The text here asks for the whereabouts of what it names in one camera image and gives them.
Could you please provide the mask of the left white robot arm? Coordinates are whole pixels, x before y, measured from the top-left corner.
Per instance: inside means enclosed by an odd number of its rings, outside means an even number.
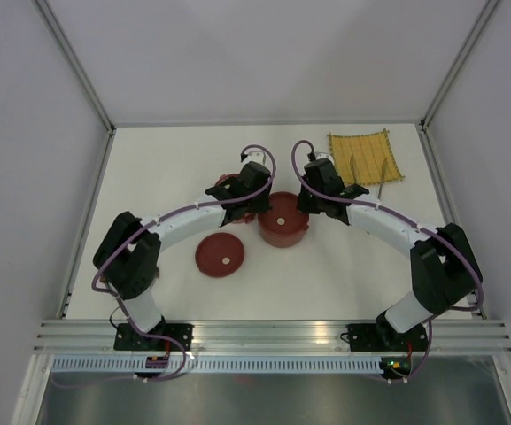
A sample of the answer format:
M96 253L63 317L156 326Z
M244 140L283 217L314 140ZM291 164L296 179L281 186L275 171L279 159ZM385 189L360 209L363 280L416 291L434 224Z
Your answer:
M147 351L165 340L163 315L151 293L163 251L205 231L222 228L247 213L270 209L275 169L245 160L239 174L205 190L196 201L158 217L122 212L114 219L92 259L92 289L112 295L135 341Z

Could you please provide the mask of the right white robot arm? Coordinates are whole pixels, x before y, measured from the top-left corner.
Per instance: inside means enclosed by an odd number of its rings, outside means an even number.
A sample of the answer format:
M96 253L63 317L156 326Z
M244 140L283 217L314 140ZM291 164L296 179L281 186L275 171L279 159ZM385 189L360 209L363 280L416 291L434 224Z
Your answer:
M382 205L369 190L344 185L333 162L309 156L298 209L321 214L377 237L410 263L411 290L376 318L376 340L386 350L412 342L410 333L452 310L469 293L483 294L483 275L464 230L449 223L424 226Z

